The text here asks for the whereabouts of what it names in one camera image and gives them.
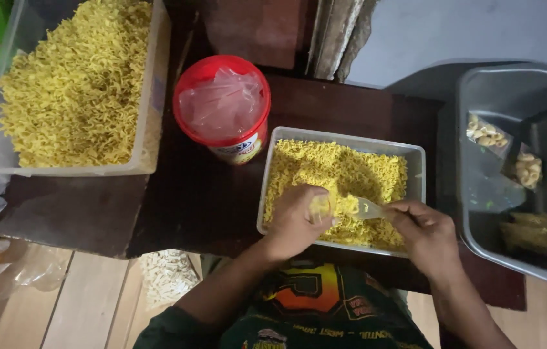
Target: clear plastic container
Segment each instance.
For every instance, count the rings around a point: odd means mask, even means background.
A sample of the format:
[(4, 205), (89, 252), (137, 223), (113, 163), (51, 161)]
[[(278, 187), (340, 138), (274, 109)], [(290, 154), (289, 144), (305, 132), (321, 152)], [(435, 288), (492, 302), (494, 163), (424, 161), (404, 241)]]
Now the clear plastic container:
[[(276, 127), (271, 136), (269, 150), (267, 151), (267, 162), (265, 163), (265, 174), (263, 176), (263, 185), (261, 188), (261, 200), (259, 201), (259, 215), (256, 220), (256, 229), (259, 233), (267, 234), (263, 227), (263, 213), (265, 210), (265, 195), (267, 193), (267, 182), (269, 182), (269, 166), (274, 153), (275, 144), (280, 139), (292, 140), (314, 140), (318, 142), (336, 142), (345, 145), (353, 150), (363, 153), (373, 153), (388, 156), (403, 156), (407, 160), (407, 195), (405, 199), (413, 199), (425, 202), (426, 198), (426, 155), (424, 149), (417, 145), (409, 145), (386, 140), (354, 137), (349, 135), (340, 135), (338, 133), (311, 131), (294, 129), (291, 127)], [(388, 255), (407, 258), (407, 253), (400, 251), (388, 251), (374, 249), (365, 246), (349, 246), (334, 242), (317, 240), (316, 245), (337, 247), (339, 249), (354, 250), (360, 252), (377, 253), (379, 255)]]
[[(38, 41), (46, 39), (46, 30), (53, 30), (63, 19), (72, 17), (80, 3), (83, 1), (15, 0), (0, 52), (0, 76), (9, 70), (11, 59), (18, 50), (26, 53), (34, 51)], [(21, 168), (11, 138), (5, 137), (0, 131), (0, 173), (22, 176), (122, 176), (153, 173), (157, 167), (166, 97), (170, 25), (162, 0), (153, 0), (136, 137), (129, 162), (107, 166)], [(0, 90), (0, 104), (3, 102)]]

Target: dark green t-shirt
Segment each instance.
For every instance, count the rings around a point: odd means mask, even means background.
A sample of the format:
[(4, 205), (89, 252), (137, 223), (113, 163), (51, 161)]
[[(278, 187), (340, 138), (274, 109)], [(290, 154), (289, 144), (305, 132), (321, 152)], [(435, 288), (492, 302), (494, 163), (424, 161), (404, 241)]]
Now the dark green t-shirt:
[(265, 279), (243, 316), (221, 336), (177, 307), (151, 319), (137, 349), (428, 349), (410, 316), (370, 275), (295, 262)]

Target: hand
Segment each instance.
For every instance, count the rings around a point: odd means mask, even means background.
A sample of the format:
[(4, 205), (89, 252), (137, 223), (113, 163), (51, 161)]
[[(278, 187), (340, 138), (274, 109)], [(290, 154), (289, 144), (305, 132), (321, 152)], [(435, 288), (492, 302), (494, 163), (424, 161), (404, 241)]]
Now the hand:
[(322, 219), (320, 223), (310, 223), (308, 212), (315, 196), (328, 194), (324, 187), (307, 184), (291, 187), (282, 193), (274, 204), (269, 231), (261, 240), (270, 258), (285, 261), (295, 257), (332, 227), (334, 221), (331, 217)]
[(409, 259), (430, 281), (463, 271), (452, 218), (419, 201), (396, 201), (385, 209), (405, 240)]

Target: plastic container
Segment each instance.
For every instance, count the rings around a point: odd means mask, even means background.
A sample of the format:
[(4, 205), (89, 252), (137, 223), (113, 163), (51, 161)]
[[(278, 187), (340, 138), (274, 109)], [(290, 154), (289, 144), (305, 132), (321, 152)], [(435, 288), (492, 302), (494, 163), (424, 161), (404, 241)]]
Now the plastic container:
[[(547, 256), (509, 251), (499, 229), (509, 212), (547, 213), (547, 65), (525, 63), (469, 70), (457, 91), (457, 180), (460, 234), (481, 257), (547, 281)], [(506, 160), (470, 141), (469, 113), (514, 136)], [(520, 143), (542, 160), (542, 182), (535, 191), (503, 174)]]
[[(18, 50), (26, 53), (46, 39), (46, 30), (73, 16), (79, 0), (15, 0), (0, 52), (0, 76), (9, 70)], [(0, 173), (22, 176), (118, 176), (153, 173), (161, 139), (170, 54), (170, 18), (161, 0), (153, 1), (145, 73), (131, 159), (125, 164), (86, 167), (21, 168), (10, 137), (0, 131)], [(4, 102), (0, 90), (0, 104)]]
[[(226, 140), (209, 140), (198, 136), (183, 121), (179, 95), (199, 83), (212, 80), (220, 67), (229, 67), (237, 74), (256, 73), (263, 86), (261, 94), (265, 99), (265, 107), (256, 124), (241, 136)], [(265, 76), (252, 63), (232, 55), (216, 55), (196, 62), (181, 75), (172, 97), (172, 111), (181, 130), (192, 140), (207, 146), (219, 159), (230, 164), (244, 164), (262, 150), (267, 143), (267, 116), (270, 108), (271, 92)]]
[[(278, 140), (315, 140), (318, 142), (336, 142), (345, 145), (353, 150), (364, 153), (374, 153), (379, 155), (403, 156), (407, 160), (407, 195), (405, 199), (419, 200), (425, 202), (426, 197), (426, 156), (424, 149), (417, 145), (409, 145), (386, 140), (354, 137), (349, 135), (340, 135), (338, 133), (311, 131), (294, 129), (291, 127), (276, 127), (271, 136), (269, 151), (267, 152), (267, 162), (265, 163), (265, 174), (263, 176), (263, 185), (261, 187), (261, 200), (259, 201), (259, 215), (256, 220), (256, 229), (259, 233), (267, 234), (263, 228), (263, 211), (265, 209), (265, 195), (267, 193), (267, 183), (269, 181), (269, 166), (274, 153), (274, 147)], [(354, 250), (360, 252), (376, 253), (378, 255), (388, 255), (395, 257), (408, 258), (406, 252), (388, 251), (373, 249), (364, 246), (349, 246), (334, 242), (325, 242), (317, 240), (316, 245), (337, 247), (339, 249)]]

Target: red plastic tub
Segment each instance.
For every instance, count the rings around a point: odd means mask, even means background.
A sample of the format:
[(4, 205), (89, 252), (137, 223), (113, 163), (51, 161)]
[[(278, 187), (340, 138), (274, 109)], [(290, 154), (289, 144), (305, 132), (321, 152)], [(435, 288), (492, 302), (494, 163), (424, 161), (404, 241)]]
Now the red plastic tub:
[[(209, 140), (197, 135), (184, 122), (179, 107), (179, 94), (199, 83), (213, 80), (220, 67), (229, 67), (237, 74), (256, 73), (263, 86), (261, 95), (265, 98), (265, 107), (254, 126), (242, 135), (226, 140)], [(262, 150), (267, 142), (267, 116), (270, 108), (271, 92), (265, 76), (252, 63), (231, 55), (211, 56), (196, 62), (181, 75), (172, 97), (172, 111), (181, 130), (192, 140), (206, 145), (218, 158), (230, 164), (244, 164)]]

